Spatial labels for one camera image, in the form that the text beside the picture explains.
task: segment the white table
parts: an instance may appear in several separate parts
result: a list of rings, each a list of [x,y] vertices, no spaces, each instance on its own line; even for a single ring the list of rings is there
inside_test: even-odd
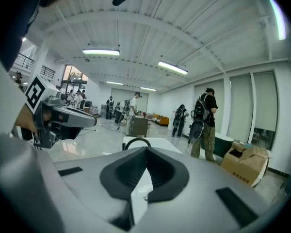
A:
[[[127,144],[130,140],[134,138],[135,137],[124,137],[123,143]],[[179,151],[174,145],[172,145],[164,138],[149,137],[146,138],[146,140],[149,141],[152,147],[157,147],[160,149],[165,149],[182,154],[181,151]],[[129,149],[137,147],[147,147],[147,144],[143,141],[136,141],[129,146]],[[147,197],[147,195],[151,191],[153,191],[152,180],[148,170],[146,169],[130,196],[135,224],[137,224],[137,222],[141,219],[141,217],[147,210],[148,203],[144,200],[144,198]]]

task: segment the black t-shirt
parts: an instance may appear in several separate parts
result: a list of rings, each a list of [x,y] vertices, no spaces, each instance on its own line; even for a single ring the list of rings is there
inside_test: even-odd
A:
[[[202,100],[204,100],[204,97],[206,96],[206,94],[203,94],[200,98]],[[218,109],[217,106],[217,102],[215,100],[214,96],[211,95],[207,95],[205,98],[205,103],[206,103],[206,108],[210,111],[209,116],[207,117],[207,119],[204,121],[205,123],[207,123],[210,127],[214,127],[214,117],[213,117],[213,113],[211,112],[212,108],[216,108]]]

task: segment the cardboard box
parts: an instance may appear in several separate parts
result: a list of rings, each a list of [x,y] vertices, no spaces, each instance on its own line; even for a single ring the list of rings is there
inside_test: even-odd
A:
[[[224,155],[221,167],[250,187],[257,185],[263,178],[267,164],[266,148],[245,146],[233,142],[231,149]]]

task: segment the fluorescent light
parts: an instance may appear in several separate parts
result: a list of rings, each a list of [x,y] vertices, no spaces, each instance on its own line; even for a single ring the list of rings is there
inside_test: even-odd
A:
[[[107,54],[107,55],[120,55],[119,50],[106,50],[106,49],[83,49],[85,54]]]
[[[270,0],[270,2],[271,2],[271,5],[273,7],[275,17],[276,17],[279,40],[285,40],[287,38],[287,35],[286,35],[285,21],[283,19],[283,13],[279,5],[275,2],[275,0]]]
[[[143,90],[149,90],[149,91],[156,91],[155,89],[146,88],[146,87],[140,87],[140,89],[143,89]]]
[[[119,85],[124,85],[123,83],[118,83],[118,82],[111,82],[111,81],[106,81],[106,83],[112,83],[112,84],[119,84]]]
[[[186,75],[186,74],[189,73],[188,71],[185,71],[185,70],[183,70],[183,69],[181,69],[181,68],[179,68],[179,67],[172,66],[172,65],[167,64],[167,63],[165,63],[165,62],[163,62],[163,61],[160,61],[160,62],[158,63],[158,65],[161,66],[161,67],[165,67],[165,68],[167,68],[167,69],[173,70],[173,71],[175,71],[175,72],[178,72],[178,73],[184,74],[184,75]]]

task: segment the green container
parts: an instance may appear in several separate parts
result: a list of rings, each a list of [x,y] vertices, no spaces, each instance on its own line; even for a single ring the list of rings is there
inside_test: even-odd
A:
[[[232,147],[233,139],[220,133],[215,133],[215,140],[214,140],[214,150],[213,154],[218,155],[220,157],[224,157],[224,155],[230,150]],[[204,140],[201,140],[201,146],[205,149]]]

